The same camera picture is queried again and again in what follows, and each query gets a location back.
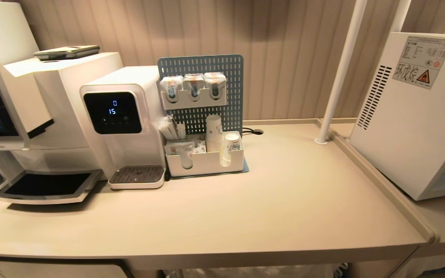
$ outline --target striped wall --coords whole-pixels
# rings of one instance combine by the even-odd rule
[[[398,0],[369,0],[337,117],[357,115]],[[20,0],[41,49],[99,44],[125,66],[239,53],[244,117],[321,117],[354,0]],[[445,0],[413,0],[406,32],[445,33]]]

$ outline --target hazard triangle sticker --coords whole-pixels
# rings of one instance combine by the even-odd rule
[[[417,78],[417,81],[430,84],[429,70],[426,70],[424,73],[422,73],[422,75]]]

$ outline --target warning label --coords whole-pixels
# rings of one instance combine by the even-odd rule
[[[417,78],[416,80],[430,84],[429,70],[426,70],[424,73],[422,73],[422,75],[420,75],[420,77]]]
[[[445,59],[445,39],[408,37],[392,78],[430,89]]]

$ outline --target white pole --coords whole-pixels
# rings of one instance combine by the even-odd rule
[[[408,14],[410,4],[411,0],[399,0],[396,14],[394,15],[394,20],[392,21],[391,29],[389,32],[401,32],[401,28],[403,28],[403,23],[406,18],[406,14]],[[348,70],[348,65],[350,64],[351,55],[353,54],[353,49],[355,48],[355,42],[357,40],[360,23],[362,22],[363,18],[363,12],[365,11],[365,6],[366,0],[357,0],[357,2],[355,3],[355,9],[353,10],[353,16],[350,22],[350,28],[348,28],[348,34],[346,35],[346,42],[343,48],[343,54],[341,54],[338,71],[336,72],[336,78],[334,79],[329,102],[327,103],[327,108],[325,110],[324,122],[322,124],[322,128],[320,129],[319,137],[315,139],[315,142],[317,144],[327,144],[327,132],[329,131],[332,117],[334,116],[336,105],[338,104],[339,100],[339,95],[341,94],[341,89],[346,77],[346,71]]]
[[[357,41],[358,31],[360,30],[360,24],[362,23],[363,12],[365,11],[366,5],[367,0],[357,0],[355,2],[353,16],[351,17],[350,27],[348,28],[348,34],[346,35],[345,46],[343,47],[343,53],[341,54],[341,59],[339,60],[338,71],[336,72],[336,78],[334,78],[334,84],[332,85],[329,102],[327,103],[327,108],[325,109],[324,122],[322,124],[322,128],[320,129],[318,138],[315,139],[317,144],[327,144],[327,132],[329,131],[329,126],[331,125],[332,117],[334,116],[336,105],[338,104],[339,95],[341,94],[341,88],[343,87],[343,83],[345,81],[346,71],[348,71],[351,55],[353,54],[353,49],[355,48],[355,42]]]
[[[406,14],[408,14],[410,4],[411,0],[399,0],[390,32],[401,32],[401,28],[403,28],[404,19],[406,18]]]

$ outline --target pegboard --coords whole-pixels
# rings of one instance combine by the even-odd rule
[[[187,134],[205,133],[205,120],[210,114],[221,116],[223,131],[242,132],[243,125],[243,57],[238,54],[161,58],[157,61],[159,76],[187,73],[222,72],[226,76],[228,104],[168,110],[178,123],[185,124]]]

